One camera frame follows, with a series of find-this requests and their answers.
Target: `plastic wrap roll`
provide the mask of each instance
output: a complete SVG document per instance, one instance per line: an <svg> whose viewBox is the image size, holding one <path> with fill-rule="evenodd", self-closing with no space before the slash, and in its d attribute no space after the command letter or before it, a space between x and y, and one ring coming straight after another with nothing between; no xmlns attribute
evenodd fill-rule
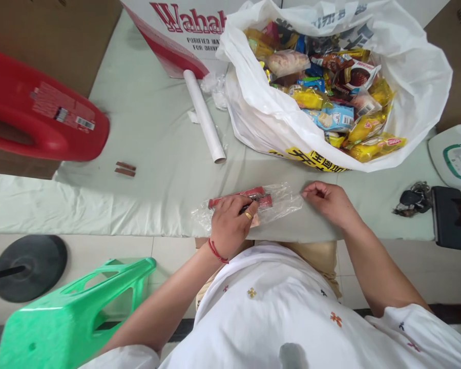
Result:
<svg viewBox="0 0 461 369"><path fill-rule="evenodd" d="M184 80L188 86L188 91L190 92L191 100L195 106L196 115L200 121L201 129L203 130L203 135L205 136L206 143L210 149L212 159L214 163L220 164L225 162L225 154L220 144L219 136L217 135L217 130L215 129L214 121L210 116L210 112L206 107L205 99L201 94L200 86L196 81L195 74L191 70L185 70L183 72Z"/></svg>

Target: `brown wooden stick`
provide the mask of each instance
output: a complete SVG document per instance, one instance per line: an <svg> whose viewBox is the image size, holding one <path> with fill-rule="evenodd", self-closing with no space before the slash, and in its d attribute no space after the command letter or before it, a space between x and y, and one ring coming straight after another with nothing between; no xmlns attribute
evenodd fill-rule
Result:
<svg viewBox="0 0 461 369"><path fill-rule="evenodd" d="M129 171L129 170L126 170L126 169L121 169L121 168L116 168L114 170L116 173L120 173L120 174L124 174L124 175L127 175L127 176L130 176L130 177L135 177L135 172L132 172L132 171Z"/></svg>
<svg viewBox="0 0 461 369"><path fill-rule="evenodd" d="M117 162L116 165L119 166L119 167L125 168L125 169L132 170L134 172L137 170L137 167L131 166L131 165L126 164L126 163L124 163L122 161Z"/></svg>

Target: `smartphone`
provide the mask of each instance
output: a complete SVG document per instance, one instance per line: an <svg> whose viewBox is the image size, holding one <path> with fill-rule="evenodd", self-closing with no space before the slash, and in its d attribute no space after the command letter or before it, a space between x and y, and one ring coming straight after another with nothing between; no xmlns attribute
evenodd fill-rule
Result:
<svg viewBox="0 0 461 369"><path fill-rule="evenodd" d="M435 243L461 250L461 191L450 187L432 187Z"/></svg>

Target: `hand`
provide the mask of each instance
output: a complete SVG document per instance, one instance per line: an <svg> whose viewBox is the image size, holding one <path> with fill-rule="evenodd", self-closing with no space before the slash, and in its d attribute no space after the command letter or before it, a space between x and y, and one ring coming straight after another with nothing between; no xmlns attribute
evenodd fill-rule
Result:
<svg viewBox="0 0 461 369"><path fill-rule="evenodd" d="M353 207L345 190L336 184L315 181L304 189L302 197L342 230L357 227L359 222L362 223L362 218Z"/></svg>
<svg viewBox="0 0 461 369"><path fill-rule="evenodd" d="M245 213L239 215L243 206L249 205L245 213L252 217L258 211L258 202L241 195L226 196L219 201L212 217L210 239L221 257L229 259L246 239L251 219Z"/></svg>

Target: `red jerry can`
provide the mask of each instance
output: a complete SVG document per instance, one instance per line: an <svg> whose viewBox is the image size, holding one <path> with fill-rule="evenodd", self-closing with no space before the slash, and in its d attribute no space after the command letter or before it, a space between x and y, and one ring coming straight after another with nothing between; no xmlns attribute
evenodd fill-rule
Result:
<svg viewBox="0 0 461 369"><path fill-rule="evenodd" d="M89 100L0 54L0 121L28 134L24 145L0 137L0 149L40 159L88 161L101 153L109 120Z"/></svg>

